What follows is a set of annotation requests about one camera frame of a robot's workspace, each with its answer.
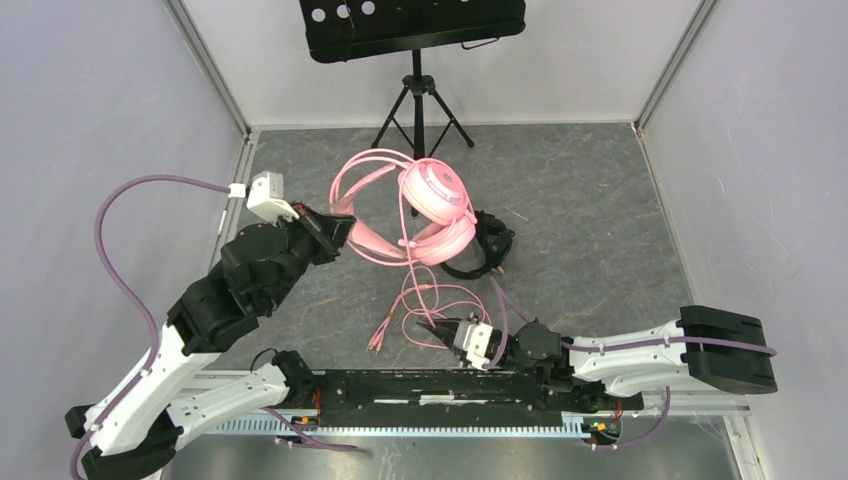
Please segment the black headphones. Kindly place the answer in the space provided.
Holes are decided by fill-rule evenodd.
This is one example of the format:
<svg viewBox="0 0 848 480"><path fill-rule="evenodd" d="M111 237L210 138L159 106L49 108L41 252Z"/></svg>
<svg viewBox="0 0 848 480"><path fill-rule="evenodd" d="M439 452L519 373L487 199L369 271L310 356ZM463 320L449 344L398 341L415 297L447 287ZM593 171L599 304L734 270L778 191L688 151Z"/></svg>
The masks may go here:
<svg viewBox="0 0 848 480"><path fill-rule="evenodd" d="M477 219L474 239L483 253L483 263L469 271L455 269L446 262L441 263L441 269L455 279L477 280L488 273L502 273L503 262L514 244L515 232L502 220L483 210L475 210L474 214Z"/></svg>

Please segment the pink headphones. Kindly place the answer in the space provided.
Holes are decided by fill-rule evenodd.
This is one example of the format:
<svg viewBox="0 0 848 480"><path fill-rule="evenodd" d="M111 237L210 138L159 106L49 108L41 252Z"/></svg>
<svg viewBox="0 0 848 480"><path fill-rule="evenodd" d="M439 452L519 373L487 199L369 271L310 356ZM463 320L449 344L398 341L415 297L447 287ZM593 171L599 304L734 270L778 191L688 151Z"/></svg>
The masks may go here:
<svg viewBox="0 0 848 480"><path fill-rule="evenodd" d="M397 206L409 205L429 221L411 236L401 216L401 236L395 242L372 230L354 205L365 187L392 173L397 181ZM384 266L434 266L450 260L471 243L478 224L467 189L448 164L385 148L368 149L348 159L331 183L329 204L334 214L355 218L347 245L362 258Z"/></svg>

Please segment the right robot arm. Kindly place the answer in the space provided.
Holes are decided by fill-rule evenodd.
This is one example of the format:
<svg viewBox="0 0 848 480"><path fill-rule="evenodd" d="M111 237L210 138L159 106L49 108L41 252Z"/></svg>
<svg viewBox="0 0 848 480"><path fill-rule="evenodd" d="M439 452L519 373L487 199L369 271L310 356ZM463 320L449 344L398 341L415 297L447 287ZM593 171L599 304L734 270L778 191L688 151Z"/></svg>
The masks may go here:
<svg viewBox="0 0 848 480"><path fill-rule="evenodd" d="M681 383L736 395L777 392L762 322L703 305L656 327L607 337L567 337L533 320L514 333L461 320L444 343L465 365L520 373L602 408L616 398Z"/></svg>

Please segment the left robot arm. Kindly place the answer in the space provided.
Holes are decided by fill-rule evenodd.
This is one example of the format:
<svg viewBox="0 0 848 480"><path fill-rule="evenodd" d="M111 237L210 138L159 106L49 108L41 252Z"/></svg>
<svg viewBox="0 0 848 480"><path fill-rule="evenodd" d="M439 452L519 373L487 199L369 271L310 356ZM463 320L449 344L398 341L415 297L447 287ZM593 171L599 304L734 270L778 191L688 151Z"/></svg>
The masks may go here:
<svg viewBox="0 0 848 480"><path fill-rule="evenodd" d="M142 479L165 467L198 435L244 413L306 405L316 383L303 358L282 351L226 386L178 403L186 383L272 315L311 266L334 261L344 246L364 250L366 224L348 212L321 214L295 203L291 217L241 229L219 261L190 284L153 330L139 364L103 400L71 408L75 479Z"/></svg>

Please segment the black music stand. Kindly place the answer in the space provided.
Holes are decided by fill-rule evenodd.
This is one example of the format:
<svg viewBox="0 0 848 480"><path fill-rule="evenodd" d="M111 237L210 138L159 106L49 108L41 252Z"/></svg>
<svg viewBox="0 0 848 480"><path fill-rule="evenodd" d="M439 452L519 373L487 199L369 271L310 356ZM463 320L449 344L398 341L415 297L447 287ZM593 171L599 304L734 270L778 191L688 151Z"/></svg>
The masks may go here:
<svg viewBox="0 0 848 480"><path fill-rule="evenodd" d="M521 0L461 1L327 1L299 3L310 57L320 64L393 53L411 54L411 73L371 146L377 148L395 126L420 159L433 154L454 128L469 148L475 142L438 92L432 76L423 72L425 49L458 44L473 50L516 36L526 28L527 5ZM426 147L423 98L430 96L447 117L431 148Z"/></svg>

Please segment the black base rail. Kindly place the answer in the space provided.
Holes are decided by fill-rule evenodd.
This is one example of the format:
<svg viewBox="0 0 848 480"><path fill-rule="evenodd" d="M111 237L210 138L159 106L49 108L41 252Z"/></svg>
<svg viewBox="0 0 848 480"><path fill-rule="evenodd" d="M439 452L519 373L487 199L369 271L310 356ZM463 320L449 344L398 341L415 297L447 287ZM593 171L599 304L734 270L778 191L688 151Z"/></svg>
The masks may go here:
<svg viewBox="0 0 848 480"><path fill-rule="evenodd" d="M552 387L507 371L333 369L275 405L314 409L322 427L555 427L565 413L640 410L644 400L613 397L598 383Z"/></svg>

